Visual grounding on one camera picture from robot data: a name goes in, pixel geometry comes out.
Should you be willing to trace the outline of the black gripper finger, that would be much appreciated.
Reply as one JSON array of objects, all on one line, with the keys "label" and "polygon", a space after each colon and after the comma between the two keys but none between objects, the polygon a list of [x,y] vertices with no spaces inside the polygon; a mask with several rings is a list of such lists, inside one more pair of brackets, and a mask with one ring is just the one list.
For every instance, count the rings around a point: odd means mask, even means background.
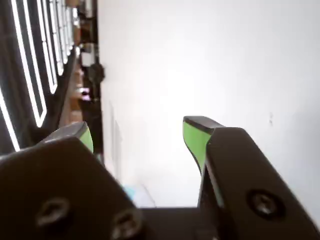
[{"label": "black gripper finger", "polygon": [[198,206],[218,240],[317,240],[320,232],[250,135],[205,116],[183,118],[200,174]]},{"label": "black gripper finger", "polygon": [[0,159],[3,240],[143,240],[142,213],[76,137]]}]

